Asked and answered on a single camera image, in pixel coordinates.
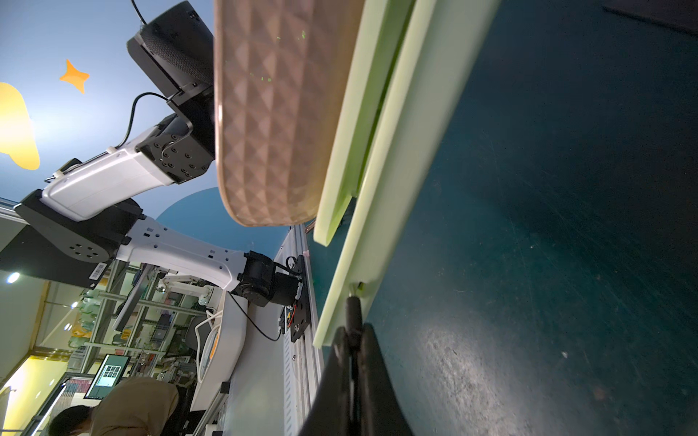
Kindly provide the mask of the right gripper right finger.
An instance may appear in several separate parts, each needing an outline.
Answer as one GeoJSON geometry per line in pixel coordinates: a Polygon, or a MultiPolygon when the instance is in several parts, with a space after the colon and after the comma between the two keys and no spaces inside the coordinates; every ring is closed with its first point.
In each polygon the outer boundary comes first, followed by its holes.
{"type": "Polygon", "coordinates": [[[413,435],[396,398],[376,333],[369,323],[363,326],[357,363],[360,435],[413,435]]]}

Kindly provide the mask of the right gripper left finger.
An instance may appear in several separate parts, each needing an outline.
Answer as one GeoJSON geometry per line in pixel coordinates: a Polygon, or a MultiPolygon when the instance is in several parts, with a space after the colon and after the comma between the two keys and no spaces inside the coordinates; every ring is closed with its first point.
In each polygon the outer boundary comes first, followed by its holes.
{"type": "Polygon", "coordinates": [[[336,331],[316,399],[299,435],[348,435],[351,429],[351,346],[344,327],[336,331]]]}

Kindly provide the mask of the green electronic scale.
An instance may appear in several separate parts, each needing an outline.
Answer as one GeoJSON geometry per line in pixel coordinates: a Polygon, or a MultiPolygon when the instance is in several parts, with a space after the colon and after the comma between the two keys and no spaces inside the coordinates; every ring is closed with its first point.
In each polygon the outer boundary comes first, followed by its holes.
{"type": "Polygon", "coordinates": [[[314,226],[314,240],[327,246],[352,216],[315,347],[334,341],[348,297],[370,309],[498,7],[366,5],[314,226]]]}

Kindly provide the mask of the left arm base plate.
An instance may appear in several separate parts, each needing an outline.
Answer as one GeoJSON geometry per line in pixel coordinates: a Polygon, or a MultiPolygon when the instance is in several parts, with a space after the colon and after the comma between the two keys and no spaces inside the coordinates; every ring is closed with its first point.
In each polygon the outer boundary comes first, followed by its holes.
{"type": "Polygon", "coordinates": [[[305,330],[312,324],[310,285],[312,284],[308,272],[307,260],[303,254],[296,257],[294,271],[299,278],[299,294],[288,318],[288,332],[292,343],[297,342],[305,334],[305,330]]]}

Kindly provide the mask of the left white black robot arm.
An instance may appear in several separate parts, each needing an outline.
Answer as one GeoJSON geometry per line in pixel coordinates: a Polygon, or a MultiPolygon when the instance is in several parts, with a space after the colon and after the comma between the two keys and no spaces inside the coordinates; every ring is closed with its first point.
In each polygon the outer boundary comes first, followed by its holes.
{"type": "Polygon", "coordinates": [[[304,283],[297,267],[170,230],[136,202],[138,194],[192,181],[223,161],[216,150],[221,113],[213,34],[196,9],[181,2],[145,22],[127,49],[170,116],[87,161],[69,161],[46,187],[17,203],[15,213],[63,254],[76,285],[96,284],[103,268],[119,260],[191,275],[260,307],[293,306],[304,283]]]}

